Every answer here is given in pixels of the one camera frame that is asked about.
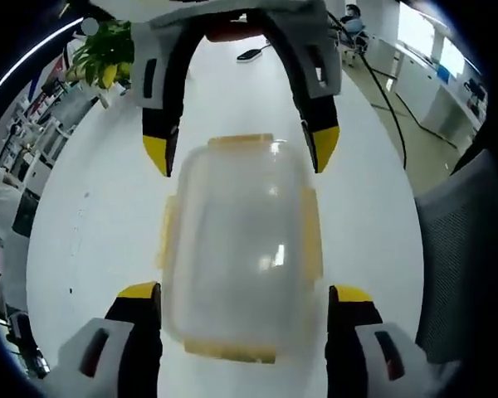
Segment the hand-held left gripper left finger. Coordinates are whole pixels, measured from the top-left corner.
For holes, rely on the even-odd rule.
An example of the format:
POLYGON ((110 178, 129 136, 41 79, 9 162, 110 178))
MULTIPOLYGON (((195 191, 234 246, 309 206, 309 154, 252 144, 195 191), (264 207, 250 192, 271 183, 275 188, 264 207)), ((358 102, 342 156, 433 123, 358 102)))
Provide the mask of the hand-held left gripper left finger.
POLYGON ((51 395, 156 397, 161 317, 159 283, 119 292, 103 318, 92 318, 59 348, 51 395))

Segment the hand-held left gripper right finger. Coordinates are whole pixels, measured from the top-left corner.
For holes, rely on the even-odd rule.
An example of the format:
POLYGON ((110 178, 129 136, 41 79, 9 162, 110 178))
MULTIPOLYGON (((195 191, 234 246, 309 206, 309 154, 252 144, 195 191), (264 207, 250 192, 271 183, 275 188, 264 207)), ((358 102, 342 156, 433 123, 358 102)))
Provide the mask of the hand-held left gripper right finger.
POLYGON ((385 323, 359 288, 329 287, 325 360, 328 397, 429 397, 426 354, 395 323, 385 323))

